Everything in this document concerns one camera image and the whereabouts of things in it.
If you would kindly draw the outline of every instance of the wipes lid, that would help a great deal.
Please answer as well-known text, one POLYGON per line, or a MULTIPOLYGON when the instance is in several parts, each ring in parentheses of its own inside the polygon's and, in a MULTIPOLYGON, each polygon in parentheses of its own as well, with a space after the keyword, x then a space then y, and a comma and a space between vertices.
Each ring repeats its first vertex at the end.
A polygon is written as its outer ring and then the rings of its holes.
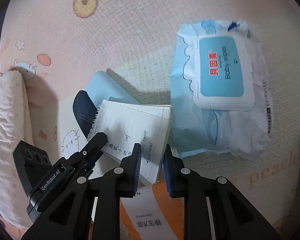
POLYGON ((192 71, 185 65, 196 106, 211 110, 251 109, 255 102, 252 67, 243 38, 235 32, 205 34, 198 36, 196 43, 191 46, 192 71))

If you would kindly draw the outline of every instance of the light blue case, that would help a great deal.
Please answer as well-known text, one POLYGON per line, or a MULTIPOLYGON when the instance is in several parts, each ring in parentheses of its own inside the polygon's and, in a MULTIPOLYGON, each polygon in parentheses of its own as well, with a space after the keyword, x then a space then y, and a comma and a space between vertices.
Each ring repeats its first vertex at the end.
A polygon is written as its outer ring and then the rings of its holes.
POLYGON ((103 100, 139 104, 137 100, 104 71, 99 71, 92 75, 86 92, 98 110, 103 100))

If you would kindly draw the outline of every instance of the spiral notebook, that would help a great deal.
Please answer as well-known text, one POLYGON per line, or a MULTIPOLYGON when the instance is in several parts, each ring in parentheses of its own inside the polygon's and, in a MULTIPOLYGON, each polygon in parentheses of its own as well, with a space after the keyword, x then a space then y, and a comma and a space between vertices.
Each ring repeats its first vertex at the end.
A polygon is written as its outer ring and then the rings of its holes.
POLYGON ((104 153, 121 162, 131 155, 135 143, 142 146, 140 180, 145 185, 158 180, 170 133, 172 106, 134 105, 102 101, 88 140, 97 132, 108 136, 104 153))

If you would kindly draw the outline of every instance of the cartoon orange circle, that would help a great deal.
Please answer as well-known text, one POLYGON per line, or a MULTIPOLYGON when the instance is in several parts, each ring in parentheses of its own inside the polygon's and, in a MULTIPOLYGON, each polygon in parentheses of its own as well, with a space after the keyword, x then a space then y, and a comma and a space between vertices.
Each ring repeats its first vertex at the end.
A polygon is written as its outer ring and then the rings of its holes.
POLYGON ((97 0, 74 0, 72 7, 75 15, 88 18, 96 11, 97 4, 97 0))
POLYGON ((48 54, 42 53, 37 56, 37 61, 43 66, 50 66, 51 59, 48 54))

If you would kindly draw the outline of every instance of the red chinese logo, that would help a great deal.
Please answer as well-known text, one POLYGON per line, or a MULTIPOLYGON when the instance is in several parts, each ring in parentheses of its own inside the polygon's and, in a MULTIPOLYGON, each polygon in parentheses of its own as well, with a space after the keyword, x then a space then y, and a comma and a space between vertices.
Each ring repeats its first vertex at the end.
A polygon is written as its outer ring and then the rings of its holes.
POLYGON ((209 66, 210 67, 218 67, 218 61, 217 60, 209 60, 209 66))
POLYGON ((208 57, 209 57, 209 59, 216 59, 217 53, 216 52, 208 53, 208 57))
POLYGON ((213 75, 213 76, 219 75, 218 69, 217 68, 211 68, 210 69, 210 75, 213 75))

